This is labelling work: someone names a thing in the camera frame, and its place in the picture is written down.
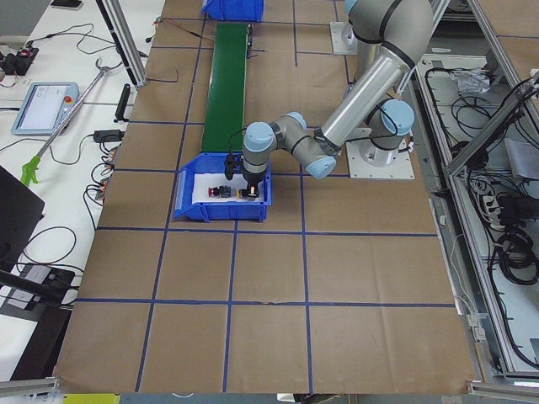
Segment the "blue bin near arm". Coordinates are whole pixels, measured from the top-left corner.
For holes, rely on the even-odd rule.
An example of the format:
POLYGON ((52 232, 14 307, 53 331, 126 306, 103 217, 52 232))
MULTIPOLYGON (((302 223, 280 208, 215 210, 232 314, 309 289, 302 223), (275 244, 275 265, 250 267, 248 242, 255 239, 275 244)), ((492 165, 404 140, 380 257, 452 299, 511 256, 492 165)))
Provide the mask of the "blue bin near arm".
POLYGON ((260 22, 264 13, 264 0, 206 0, 202 13, 221 21, 260 22))
POLYGON ((264 190, 264 202, 192 202, 197 173, 224 173, 227 153, 201 153, 179 169, 173 218, 187 217, 194 221, 252 220, 264 221, 272 205, 272 183, 265 174, 259 187, 264 190))

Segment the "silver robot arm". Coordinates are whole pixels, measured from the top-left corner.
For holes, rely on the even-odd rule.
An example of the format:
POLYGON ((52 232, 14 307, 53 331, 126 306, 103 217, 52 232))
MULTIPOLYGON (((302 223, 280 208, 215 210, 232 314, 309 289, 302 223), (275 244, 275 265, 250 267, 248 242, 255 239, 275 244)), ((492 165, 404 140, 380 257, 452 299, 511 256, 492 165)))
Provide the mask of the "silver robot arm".
POLYGON ((312 134, 302 115, 290 112, 278 120, 250 124, 243 138, 241 173, 249 186, 264 179, 270 153, 288 151, 314 178, 324 178, 336 155, 385 92, 411 71, 432 35, 431 5, 422 0, 347 1, 344 4, 354 37, 377 45, 378 53, 327 121, 312 134))

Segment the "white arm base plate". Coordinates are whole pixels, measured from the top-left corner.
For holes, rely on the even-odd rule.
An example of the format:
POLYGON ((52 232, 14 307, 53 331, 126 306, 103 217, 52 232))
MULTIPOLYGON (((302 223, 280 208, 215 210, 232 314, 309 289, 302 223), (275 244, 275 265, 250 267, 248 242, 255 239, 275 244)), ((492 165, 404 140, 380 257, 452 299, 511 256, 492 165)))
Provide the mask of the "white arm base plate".
POLYGON ((377 148, 371 141, 370 128, 355 128, 346 142, 346 155, 352 179, 367 180, 413 180, 414 170, 401 139, 394 151, 377 148))
POLYGON ((357 39, 350 23, 330 22, 329 31, 334 55, 355 56, 357 54, 357 39))

